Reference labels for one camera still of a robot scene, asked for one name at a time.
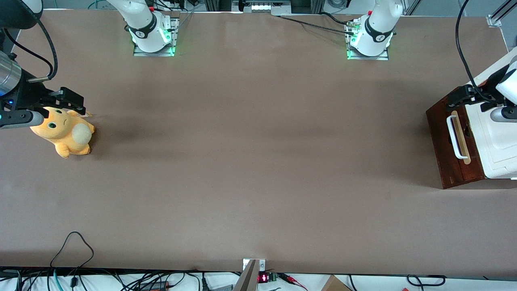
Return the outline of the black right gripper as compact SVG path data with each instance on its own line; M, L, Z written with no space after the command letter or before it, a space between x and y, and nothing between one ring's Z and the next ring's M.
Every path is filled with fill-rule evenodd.
M55 96L51 96L52 90L47 89L43 83L29 83L27 80L33 77L26 70L21 70L21 78L18 84L4 94L4 109L34 110L35 108L48 107L49 117L87 117L87 111L72 109L84 108L84 98L78 93L66 87L59 89L59 104Z

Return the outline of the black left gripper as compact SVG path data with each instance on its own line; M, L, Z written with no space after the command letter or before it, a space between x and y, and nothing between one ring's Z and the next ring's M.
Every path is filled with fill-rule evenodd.
M471 98L478 95L481 102L486 103L481 110L497 109L499 114L512 113L512 64L507 64L491 74L481 85L475 79L471 84L455 88L451 97L446 98L446 111L470 105Z

